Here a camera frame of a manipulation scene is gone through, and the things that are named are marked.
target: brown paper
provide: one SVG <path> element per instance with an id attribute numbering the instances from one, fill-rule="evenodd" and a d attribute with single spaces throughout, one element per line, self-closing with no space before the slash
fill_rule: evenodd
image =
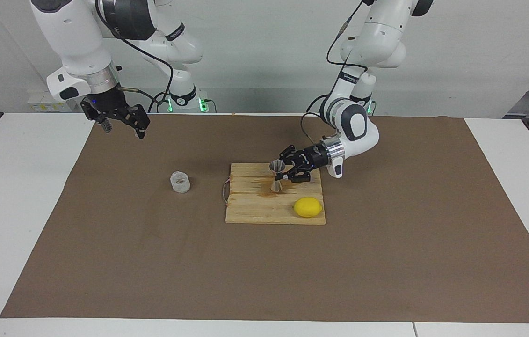
<path id="1" fill-rule="evenodd" d="M 529 235 L 463 120 L 374 117 L 326 226 L 225 224 L 230 163 L 308 145 L 297 118 L 151 120 L 92 130 L 2 317 L 529 322 Z"/>

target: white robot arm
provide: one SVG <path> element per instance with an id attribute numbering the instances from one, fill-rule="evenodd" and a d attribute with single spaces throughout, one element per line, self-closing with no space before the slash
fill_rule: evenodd
<path id="1" fill-rule="evenodd" d="M 277 180 L 310 180 L 310 171 L 327 166 L 330 175 L 343 176 L 343 161 L 360 155 L 378 143 L 378 129 L 369 120 L 368 108 L 376 77 L 371 67 L 395 68 L 406 57 L 401 37 L 410 16 L 426 14 L 433 0 L 362 0 L 371 6 L 360 36 L 341 47 L 344 66 L 331 93 L 320 107 L 322 120 L 337 133 L 297 151 L 290 145 L 279 159 L 292 169 Z"/>
<path id="2" fill-rule="evenodd" d="M 202 59 L 202 47 L 172 12 L 172 0 L 31 0 L 31 8 L 63 62 L 46 80 L 51 94 L 59 100 L 85 96 L 81 105 L 87 118 L 106 132 L 109 119 L 118 119 L 142 139 L 150 120 L 141 105 L 127 104 L 93 11 L 117 38 L 140 41 L 135 42 L 140 49 L 170 62 L 173 74 L 166 64 L 146 57 L 172 75 L 169 94 L 184 100 L 179 106 L 198 109 L 202 103 L 183 67 Z"/>

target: yellow lemon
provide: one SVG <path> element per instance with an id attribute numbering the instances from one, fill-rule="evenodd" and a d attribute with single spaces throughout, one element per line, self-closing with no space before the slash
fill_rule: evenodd
<path id="1" fill-rule="evenodd" d="M 301 198 L 294 204 L 294 211 L 302 218 L 313 218 L 322 211 L 322 205 L 316 198 Z"/>

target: white table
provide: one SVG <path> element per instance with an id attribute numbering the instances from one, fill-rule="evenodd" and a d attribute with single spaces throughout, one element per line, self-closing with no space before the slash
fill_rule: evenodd
<path id="1" fill-rule="evenodd" d="M 529 132 L 519 121 L 466 121 L 529 232 Z M 8 113 L 0 122 L 0 314 L 91 126 L 83 115 L 67 114 Z M 47 331 L 109 337 L 517 337 L 529 336 L 529 324 L 0 319 L 0 336 Z"/>

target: wooden cutting board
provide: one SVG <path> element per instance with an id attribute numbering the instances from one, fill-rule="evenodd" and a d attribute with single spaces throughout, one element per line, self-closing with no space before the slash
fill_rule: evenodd
<path id="1" fill-rule="evenodd" d="M 232 163 L 230 192 L 226 210 L 228 224 L 324 225 L 325 208 L 322 199 L 320 171 L 311 172 L 310 182 L 283 181 L 283 190 L 273 192 L 273 172 L 269 164 Z M 320 201 L 322 212 L 314 218 L 301 218 L 293 209 L 303 197 Z"/>

